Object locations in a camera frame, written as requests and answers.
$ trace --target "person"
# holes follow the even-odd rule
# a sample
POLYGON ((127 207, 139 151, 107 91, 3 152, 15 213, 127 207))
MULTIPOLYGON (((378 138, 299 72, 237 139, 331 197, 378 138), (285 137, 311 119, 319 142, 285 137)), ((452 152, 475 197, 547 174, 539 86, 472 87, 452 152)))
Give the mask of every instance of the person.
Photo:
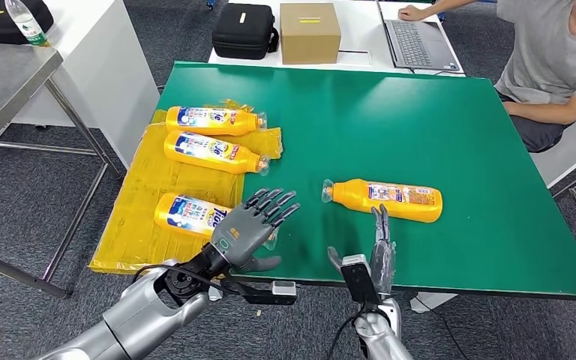
MULTIPOLYGON (((410 5, 398 16, 418 21, 474 1, 410 5)), ((497 14, 514 23, 515 40, 496 91, 526 149, 546 151, 576 121, 576 0, 498 0, 497 14)))

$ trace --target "laptop keyboard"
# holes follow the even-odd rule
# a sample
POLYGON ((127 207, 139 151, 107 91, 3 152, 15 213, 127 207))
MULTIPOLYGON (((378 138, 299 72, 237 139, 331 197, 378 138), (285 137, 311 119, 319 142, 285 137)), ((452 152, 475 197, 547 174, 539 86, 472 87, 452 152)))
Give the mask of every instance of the laptop keyboard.
POLYGON ((414 22, 391 21, 394 34, 405 64, 411 66, 431 66, 429 55, 425 51, 421 36, 414 22))

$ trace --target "black cable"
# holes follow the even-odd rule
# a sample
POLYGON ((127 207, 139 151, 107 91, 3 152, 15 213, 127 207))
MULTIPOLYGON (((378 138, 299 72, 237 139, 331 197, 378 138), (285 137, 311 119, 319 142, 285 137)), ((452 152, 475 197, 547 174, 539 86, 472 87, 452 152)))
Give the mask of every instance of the black cable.
POLYGON ((431 75, 440 75, 442 73, 445 74, 457 74, 457 75, 464 75, 464 73, 458 73, 457 71, 447 71, 447 70, 443 70, 443 71, 439 71, 437 73, 432 73, 431 75))
POLYGON ((332 344, 330 344, 330 347, 328 348, 328 352, 325 354, 325 360, 332 359, 332 353, 335 351, 335 347, 337 346, 337 342, 339 341, 339 338, 341 337, 341 332, 343 332, 343 330, 346 328, 346 326, 349 323, 354 323, 354 321, 357 320, 361 316, 361 314, 363 314, 364 311, 365 311, 365 303, 361 304, 361 309, 359 311, 357 311, 351 317, 348 317, 346 319, 346 321, 344 321, 343 324, 341 324, 341 326, 337 330, 337 333, 334 335, 334 340, 332 340, 332 344))
POLYGON ((240 295, 239 292, 236 292, 235 290, 231 290, 231 289, 227 289, 223 286, 217 285, 216 283, 212 283, 210 280, 199 276, 198 274, 189 271, 185 268, 179 268, 177 266, 171 266, 171 265, 164 265, 164 264, 155 264, 155 265, 147 265, 147 266, 143 266, 142 268, 140 268, 140 270, 136 271, 136 274, 133 276, 133 279, 131 280, 131 283, 135 283, 138 280, 138 277, 140 276, 140 273, 144 272, 145 270, 149 270, 149 269, 158 269, 158 268, 162 268, 162 269, 168 269, 172 272, 179 272, 181 274, 187 275, 192 277, 193 279, 199 281, 200 283, 203 283, 205 285, 209 285, 210 287, 214 287, 217 290, 221 290, 224 293, 229 293, 229 294, 233 294, 233 295, 240 295))
POLYGON ((418 296, 414 296, 414 298, 416 300, 418 300, 418 302, 420 302, 423 306, 425 306, 427 309, 429 309, 429 311, 431 311, 432 313, 438 315, 438 317, 442 320, 443 323, 445 323, 445 327, 447 328, 447 332, 449 333, 449 336, 451 336, 451 340, 454 341, 454 344, 456 344, 456 347, 458 348, 458 351, 460 352, 460 354, 465 358, 465 360, 469 360, 469 358, 467 358, 467 356, 465 355, 465 353, 463 352, 463 350, 461 349, 461 346, 458 345, 458 342, 456 341, 456 338, 454 337, 454 335, 452 334, 452 329, 449 328, 449 324, 447 323, 447 320, 445 320, 445 318, 443 317, 443 315, 441 315, 440 313, 437 313, 436 311, 434 311, 431 307, 428 307, 423 301, 421 301, 421 299, 418 296))

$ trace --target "gray t-shirt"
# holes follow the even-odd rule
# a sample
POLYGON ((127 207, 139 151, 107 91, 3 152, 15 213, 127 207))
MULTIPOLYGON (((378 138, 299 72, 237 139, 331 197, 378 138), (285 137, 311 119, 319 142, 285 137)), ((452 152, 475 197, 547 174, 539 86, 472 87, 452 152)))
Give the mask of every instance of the gray t-shirt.
POLYGON ((498 0, 498 17, 515 25, 513 53, 496 84, 500 93, 532 104, 564 104, 576 95, 572 6, 573 0, 498 0))

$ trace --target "dark pants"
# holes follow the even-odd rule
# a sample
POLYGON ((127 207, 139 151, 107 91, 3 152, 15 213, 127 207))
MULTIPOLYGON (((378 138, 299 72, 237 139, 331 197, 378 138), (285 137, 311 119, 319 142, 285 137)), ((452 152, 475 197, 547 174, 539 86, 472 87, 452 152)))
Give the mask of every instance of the dark pants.
MULTIPOLYGON (((511 101, 513 99, 498 92, 501 101, 511 101)), ((554 147, 562 139, 562 132, 571 124, 545 124, 522 116, 510 115, 515 130, 520 134, 522 143, 528 152, 545 152, 554 147)))

